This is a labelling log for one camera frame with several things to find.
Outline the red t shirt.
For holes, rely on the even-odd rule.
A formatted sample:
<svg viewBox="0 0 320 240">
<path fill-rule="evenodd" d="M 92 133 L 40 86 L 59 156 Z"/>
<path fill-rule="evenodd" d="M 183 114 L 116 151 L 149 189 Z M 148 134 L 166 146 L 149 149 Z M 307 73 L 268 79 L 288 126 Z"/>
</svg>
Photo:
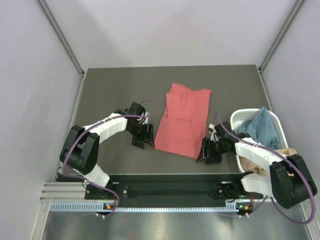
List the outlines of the red t shirt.
<svg viewBox="0 0 320 240">
<path fill-rule="evenodd" d="M 196 159 L 207 131 L 210 89 L 173 83 L 155 136 L 155 149 Z"/>
</svg>

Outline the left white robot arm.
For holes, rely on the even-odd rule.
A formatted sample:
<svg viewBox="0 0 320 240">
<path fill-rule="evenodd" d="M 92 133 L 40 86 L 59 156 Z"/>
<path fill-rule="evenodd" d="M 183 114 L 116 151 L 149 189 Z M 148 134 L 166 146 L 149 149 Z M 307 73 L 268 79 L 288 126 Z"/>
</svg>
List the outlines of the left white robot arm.
<svg viewBox="0 0 320 240">
<path fill-rule="evenodd" d="M 141 104 L 133 102 L 129 108 L 118 109 L 91 125 L 74 125 L 68 132 L 59 160 L 84 180 L 97 185 L 98 195 L 109 198 L 114 187 L 109 175 L 97 164 L 100 144 L 115 134 L 127 131 L 132 135 L 133 146 L 144 149 L 147 143 L 154 148 L 154 126 L 148 122 L 152 116 Z"/>
</svg>

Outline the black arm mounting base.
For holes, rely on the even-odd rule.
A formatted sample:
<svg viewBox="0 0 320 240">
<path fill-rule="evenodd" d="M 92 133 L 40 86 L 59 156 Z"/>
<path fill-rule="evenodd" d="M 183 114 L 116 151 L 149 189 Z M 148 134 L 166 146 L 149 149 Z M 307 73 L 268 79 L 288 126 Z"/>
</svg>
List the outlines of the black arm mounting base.
<svg viewBox="0 0 320 240">
<path fill-rule="evenodd" d="M 233 200 L 249 195 L 241 184 L 244 176 L 244 173 L 112 174 L 102 187 L 116 192 L 122 199 L 205 195 L 217 200 Z"/>
</svg>

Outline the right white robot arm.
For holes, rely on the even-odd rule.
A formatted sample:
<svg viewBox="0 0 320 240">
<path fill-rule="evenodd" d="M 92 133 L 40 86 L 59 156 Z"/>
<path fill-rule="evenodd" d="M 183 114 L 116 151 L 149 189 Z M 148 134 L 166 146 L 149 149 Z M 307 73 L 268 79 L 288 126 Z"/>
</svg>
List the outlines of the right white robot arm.
<svg viewBox="0 0 320 240">
<path fill-rule="evenodd" d="M 243 178 L 233 185 L 237 197 L 259 193 L 274 198 L 283 208 L 290 209 L 317 195 L 318 189 L 300 155 L 268 149 L 246 133 L 236 134 L 228 122 L 211 124 L 208 131 L 211 137 L 202 139 L 197 162 L 217 164 L 222 161 L 223 154 L 233 153 L 266 171 L 266 175 L 260 175 L 247 170 Z"/>
</svg>

